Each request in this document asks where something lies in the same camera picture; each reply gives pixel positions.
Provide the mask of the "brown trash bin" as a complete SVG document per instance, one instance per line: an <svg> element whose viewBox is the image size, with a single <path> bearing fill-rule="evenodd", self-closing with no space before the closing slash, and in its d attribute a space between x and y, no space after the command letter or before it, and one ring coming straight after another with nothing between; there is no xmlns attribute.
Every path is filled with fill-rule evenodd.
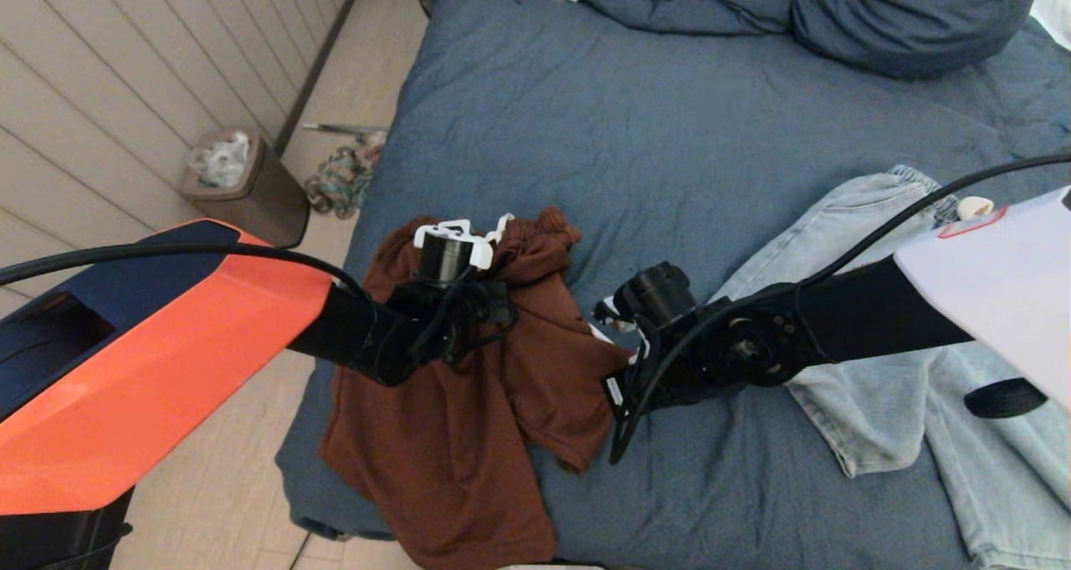
<svg viewBox="0 0 1071 570"><path fill-rule="evenodd" d="M179 192L207 218L232 224L274 248L295 248L310 226L305 190L261 135L248 134L248 162L237 186L203 188L185 166Z"/></svg>

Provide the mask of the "blue bed sheet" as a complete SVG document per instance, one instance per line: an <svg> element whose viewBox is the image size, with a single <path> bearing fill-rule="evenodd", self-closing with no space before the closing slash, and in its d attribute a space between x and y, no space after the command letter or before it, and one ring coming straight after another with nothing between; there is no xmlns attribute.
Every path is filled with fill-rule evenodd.
<svg viewBox="0 0 1071 570"><path fill-rule="evenodd" d="M420 214L556 205L584 313L668 260L702 300L856 177L938 184L1071 149L1071 52L1034 18L993 58L892 80L789 38L644 33L554 0L436 0L346 269ZM787 387L643 419L585 477L530 460L557 556L643 570L981 570L935 459L847 477Z"/></svg>

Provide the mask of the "rust brown garment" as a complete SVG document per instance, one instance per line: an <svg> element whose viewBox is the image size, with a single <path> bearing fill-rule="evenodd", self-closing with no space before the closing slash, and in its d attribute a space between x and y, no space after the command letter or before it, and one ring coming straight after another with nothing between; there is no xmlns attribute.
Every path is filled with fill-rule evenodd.
<svg viewBox="0 0 1071 570"><path fill-rule="evenodd" d="M592 332L565 287L580 239L554 207L506 224L487 272L519 311L504 340L394 388L333 374L319 455L423 570L499 570L557 550L529 445L589 470L612 422L602 380L630 357Z"/></svg>

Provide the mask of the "white pillow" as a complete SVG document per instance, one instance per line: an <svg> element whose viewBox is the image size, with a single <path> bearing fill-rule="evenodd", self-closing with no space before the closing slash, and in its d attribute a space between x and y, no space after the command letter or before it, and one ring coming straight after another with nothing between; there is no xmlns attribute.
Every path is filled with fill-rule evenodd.
<svg viewBox="0 0 1071 570"><path fill-rule="evenodd" d="M1071 52L1071 0L1034 0L1029 16Z"/></svg>

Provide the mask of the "blue pillow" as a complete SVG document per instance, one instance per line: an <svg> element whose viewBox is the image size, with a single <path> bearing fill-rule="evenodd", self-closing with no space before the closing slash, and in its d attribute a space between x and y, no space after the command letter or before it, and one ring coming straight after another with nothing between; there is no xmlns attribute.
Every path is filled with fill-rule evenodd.
<svg viewBox="0 0 1071 570"><path fill-rule="evenodd" d="M1002 52L1034 0L791 0L791 35L869 73L920 79Z"/></svg>

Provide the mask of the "white plastic bin bag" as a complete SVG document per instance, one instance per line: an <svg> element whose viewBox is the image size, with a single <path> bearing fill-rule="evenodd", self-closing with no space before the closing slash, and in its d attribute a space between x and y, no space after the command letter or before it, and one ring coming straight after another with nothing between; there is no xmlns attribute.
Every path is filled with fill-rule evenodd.
<svg viewBox="0 0 1071 570"><path fill-rule="evenodd" d="M203 188L237 186L246 170L251 139L244 131L218 131L188 151L185 165Z"/></svg>

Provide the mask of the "colourful crumpled cloth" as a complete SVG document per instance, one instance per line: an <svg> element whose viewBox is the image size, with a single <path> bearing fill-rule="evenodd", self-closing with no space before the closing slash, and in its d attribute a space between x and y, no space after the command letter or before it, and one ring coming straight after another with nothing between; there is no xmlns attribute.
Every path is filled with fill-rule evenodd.
<svg viewBox="0 0 1071 570"><path fill-rule="evenodd" d="M333 151L305 181L311 210L340 220L353 218L363 207L382 149L382 144L372 144Z"/></svg>

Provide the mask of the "light blue denim shorts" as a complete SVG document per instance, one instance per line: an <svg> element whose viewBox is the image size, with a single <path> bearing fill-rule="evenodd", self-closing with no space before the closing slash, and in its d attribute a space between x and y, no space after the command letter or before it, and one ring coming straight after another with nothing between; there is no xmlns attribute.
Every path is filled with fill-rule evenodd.
<svg viewBox="0 0 1071 570"><path fill-rule="evenodd" d="M910 166L830 190L739 266L716 296L738 300L833 262L940 188ZM981 570L1071 570L1071 416L1056 403L980 419L963 398L1012 368L979 342L808 368L788 391L849 477L904 477L935 459L969 562Z"/></svg>

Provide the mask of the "grey metal rod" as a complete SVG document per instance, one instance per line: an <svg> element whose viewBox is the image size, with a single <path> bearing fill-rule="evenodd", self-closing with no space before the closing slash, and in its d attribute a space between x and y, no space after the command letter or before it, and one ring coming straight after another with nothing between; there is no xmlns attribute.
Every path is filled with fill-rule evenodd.
<svg viewBox="0 0 1071 570"><path fill-rule="evenodd" d="M306 131L320 132L321 134L332 134L338 136L352 136L359 144L386 142L389 131L386 128L342 125L326 123L305 123L301 125Z"/></svg>

